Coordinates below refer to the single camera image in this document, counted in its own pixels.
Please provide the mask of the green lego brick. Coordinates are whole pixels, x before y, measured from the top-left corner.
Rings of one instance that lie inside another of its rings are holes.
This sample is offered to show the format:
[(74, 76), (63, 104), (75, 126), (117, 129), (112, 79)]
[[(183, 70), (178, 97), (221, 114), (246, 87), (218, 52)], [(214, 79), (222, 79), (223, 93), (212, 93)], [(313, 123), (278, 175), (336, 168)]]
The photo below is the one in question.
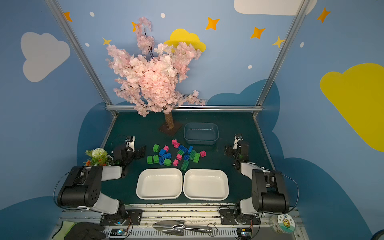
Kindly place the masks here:
[(159, 152), (159, 151), (160, 151), (160, 146), (157, 145), (157, 144), (155, 144), (155, 145), (153, 146), (153, 151), (154, 151), (155, 153)]
[(152, 165), (154, 163), (153, 156), (147, 156), (147, 164)]
[(172, 164), (172, 161), (170, 159), (165, 159), (164, 160), (164, 165), (167, 166), (167, 167), (170, 167)]
[(154, 164), (159, 164), (160, 163), (159, 156), (158, 155), (153, 156), (153, 161), (154, 161)]

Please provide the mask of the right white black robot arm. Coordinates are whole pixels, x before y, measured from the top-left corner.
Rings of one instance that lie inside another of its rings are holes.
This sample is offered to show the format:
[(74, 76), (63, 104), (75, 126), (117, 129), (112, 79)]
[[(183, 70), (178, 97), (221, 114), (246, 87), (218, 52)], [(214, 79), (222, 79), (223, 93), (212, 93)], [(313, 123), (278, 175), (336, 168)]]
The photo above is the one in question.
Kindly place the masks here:
[(290, 211), (290, 198), (284, 176), (279, 171), (268, 170), (249, 160), (249, 143), (236, 140), (225, 146), (225, 155), (234, 159), (234, 168), (251, 180), (251, 197), (238, 204), (242, 215), (256, 213), (286, 214)]

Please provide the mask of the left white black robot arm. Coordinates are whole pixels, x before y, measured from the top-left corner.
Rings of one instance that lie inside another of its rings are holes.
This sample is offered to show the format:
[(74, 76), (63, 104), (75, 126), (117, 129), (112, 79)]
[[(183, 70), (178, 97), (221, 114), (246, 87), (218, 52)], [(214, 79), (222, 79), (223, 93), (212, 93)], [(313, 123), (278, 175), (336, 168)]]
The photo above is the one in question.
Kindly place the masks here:
[(53, 194), (54, 203), (65, 210), (88, 209), (105, 215), (127, 216), (122, 201), (101, 192), (102, 182), (123, 179), (128, 175), (134, 160), (144, 158), (147, 146), (133, 149), (128, 145), (115, 148), (120, 164), (117, 166), (73, 167), (58, 194)]

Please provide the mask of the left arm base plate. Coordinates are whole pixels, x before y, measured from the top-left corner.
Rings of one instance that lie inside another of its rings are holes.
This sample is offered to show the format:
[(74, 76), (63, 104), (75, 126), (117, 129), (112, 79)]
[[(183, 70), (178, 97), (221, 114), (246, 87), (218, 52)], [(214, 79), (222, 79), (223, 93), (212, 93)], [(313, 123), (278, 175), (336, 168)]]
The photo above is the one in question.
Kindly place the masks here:
[(102, 215), (101, 226), (139, 226), (142, 219), (143, 210), (126, 210), (124, 215), (118, 213), (114, 215)]

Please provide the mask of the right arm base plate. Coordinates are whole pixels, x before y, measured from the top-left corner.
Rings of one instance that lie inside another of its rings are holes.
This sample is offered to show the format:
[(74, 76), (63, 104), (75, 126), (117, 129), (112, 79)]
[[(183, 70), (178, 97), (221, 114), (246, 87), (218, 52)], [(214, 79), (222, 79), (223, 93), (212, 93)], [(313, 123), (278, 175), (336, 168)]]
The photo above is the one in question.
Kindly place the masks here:
[(261, 221), (259, 217), (255, 215), (245, 215), (241, 212), (230, 209), (220, 208), (218, 209), (220, 214), (220, 220), (222, 225), (260, 225)]

